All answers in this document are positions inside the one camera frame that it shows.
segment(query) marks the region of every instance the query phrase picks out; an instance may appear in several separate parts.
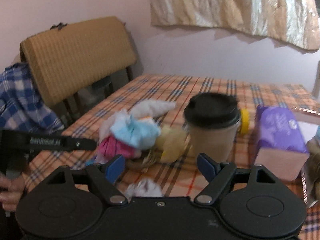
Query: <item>yellow lid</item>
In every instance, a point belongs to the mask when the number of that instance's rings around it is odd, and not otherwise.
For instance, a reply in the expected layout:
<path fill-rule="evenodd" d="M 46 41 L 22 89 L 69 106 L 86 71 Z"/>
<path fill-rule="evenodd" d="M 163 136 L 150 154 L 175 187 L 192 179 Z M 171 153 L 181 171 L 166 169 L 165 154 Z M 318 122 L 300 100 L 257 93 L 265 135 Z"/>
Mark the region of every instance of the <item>yellow lid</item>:
<path fill-rule="evenodd" d="M 240 134 L 245 135 L 249 132 L 250 115 L 249 115 L 249 111 L 245 108 L 240 109 L 240 113 L 241 113 Z"/>

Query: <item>tablecloth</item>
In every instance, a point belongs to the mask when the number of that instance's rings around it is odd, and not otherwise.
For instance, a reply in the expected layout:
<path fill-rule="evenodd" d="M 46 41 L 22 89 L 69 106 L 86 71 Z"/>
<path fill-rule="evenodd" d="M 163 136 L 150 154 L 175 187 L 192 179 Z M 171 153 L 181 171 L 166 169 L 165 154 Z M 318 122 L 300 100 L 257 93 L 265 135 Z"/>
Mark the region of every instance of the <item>tablecloth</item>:
<path fill-rule="evenodd" d="M 239 100 L 239 107 L 247 108 L 250 113 L 250 132 L 254 127 L 255 108 L 258 104 L 288 108 L 299 106 L 315 111 L 320 110 L 320 105 L 302 85 L 253 84 L 211 77 L 148 74 L 139 76 L 113 93 L 83 115 L 63 134 L 97 139 L 99 127 L 104 120 L 114 112 L 122 108 L 129 110 L 136 103 L 148 98 L 175 101 L 177 103 L 175 110 L 158 118 L 157 122 L 160 125 L 169 124 L 181 127 L 185 125 L 183 110 L 189 99 L 199 92 L 209 91 L 235 95 Z M 248 146 L 252 143 L 250 133 L 242 137 L 237 136 L 229 160 L 235 162 L 239 168 L 248 168 L 250 166 Z M 85 161 L 93 154 L 90 151 L 41 152 L 30 163 L 31 174 L 25 176 L 27 189 L 32 190 L 60 165 L 69 165 L 72 169 L 83 168 Z M 189 195 L 193 198 L 207 185 L 207 181 L 196 168 L 194 156 L 188 150 L 173 164 L 156 163 L 144 172 L 125 170 L 116 185 L 124 191 L 130 183 L 137 182 L 143 177 L 152 178 L 162 187 L 166 196 Z M 300 179 L 287 185 L 297 195 L 302 196 Z M 320 206 L 315 205 L 308 210 L 308 217 L 300 233 L 300 239 L 320 239 L 319 220 Z"/>

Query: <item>wall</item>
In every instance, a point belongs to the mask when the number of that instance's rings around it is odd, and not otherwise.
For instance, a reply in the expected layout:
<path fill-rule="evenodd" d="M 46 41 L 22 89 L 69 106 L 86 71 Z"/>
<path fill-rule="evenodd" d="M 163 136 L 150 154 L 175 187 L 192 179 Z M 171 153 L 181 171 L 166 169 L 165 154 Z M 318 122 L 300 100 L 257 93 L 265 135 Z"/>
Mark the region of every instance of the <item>wall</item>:
<path fill-rule="evenodd" d="M 140 61 L 136 75 L 172 73 L 215 76 L 249 82 L 302 83 L 313 89 L 320 52 L 201 28 L 150 26 L 149 0 L 0 0 L 0 71 L 26 37 L 52 24 L 116 15 L 126 22 Z"/>

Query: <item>orange checkered tablecloth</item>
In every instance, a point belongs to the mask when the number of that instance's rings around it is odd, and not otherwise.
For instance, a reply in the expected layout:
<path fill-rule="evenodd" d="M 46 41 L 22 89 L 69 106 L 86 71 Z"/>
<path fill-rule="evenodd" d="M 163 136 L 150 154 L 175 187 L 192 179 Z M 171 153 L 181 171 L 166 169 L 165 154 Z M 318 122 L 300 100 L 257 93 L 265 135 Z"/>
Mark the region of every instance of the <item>orange checkered tablecloth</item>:
<path fill-rule="evenodd" d="M 250 113 L 250 131 L 254 127 L 255 109 L 258 104 L 288 108 L 299 106 L 315 111 L 320 110 L 320 105 L 301 85 L 262 85 L 209 77 L 143 75 L 106 98 L 63 134 L 97 139 L 101 123 L 114 112 L 122 108 L 130 110 L 137 102 L 149 98 L 177 103 L 176 109 L 158 118 L 160 125 L 184 126 L 183 110 L 189 99 L 199 92 L 209 91 L 235 95 L 239 100 L 239 107 L 247 108 Z M 235 162 L 239 168 L 248 168 L 250 166 L 248 146 L 252 143 L 250 134 L 243 137 L 237 136 L 229 160 Z M 25 177 L 26 187 L 29 191 L 32 190 L 61 165 L 69 165 L 72 169 L 83 168 L 84 163 L 92 156 L 93 152 L 90 151 L 72 153 L 43 151 L 30 163 L 32 173 Z M 117 182 L 117 186 L 124 191 L 130 183 L 137 182 L 143 177 L 152 178 L 160 184 L 163 193 L 167 196 L 189 195 L 193 198 L 208 184 L 197 170 L 195 158 L 188 152 L 173 164 L 156 163 L 142 173 L 126 170 Z M 288 183 L 288 187 L 302 196 L 301 180 Z M 320 239 L 319 220 L 320 206 L 316 205 L 308 210 L 300 239 Z"/>

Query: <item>human hand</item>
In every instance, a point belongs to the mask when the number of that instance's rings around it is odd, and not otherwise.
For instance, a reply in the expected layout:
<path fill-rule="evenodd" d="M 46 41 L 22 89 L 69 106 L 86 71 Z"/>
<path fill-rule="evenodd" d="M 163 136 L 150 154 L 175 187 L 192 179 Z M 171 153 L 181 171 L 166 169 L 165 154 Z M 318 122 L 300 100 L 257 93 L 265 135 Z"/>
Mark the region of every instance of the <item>human hand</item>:
<path fill-rule="evenodd" d="M 8 179 L 0 174 L 0 187 L 8 191 L 0 192 L 2 208 L 8 212 L 15 212 L 24 190 L 24 179 L 20 175 L 16 179 Z"/>

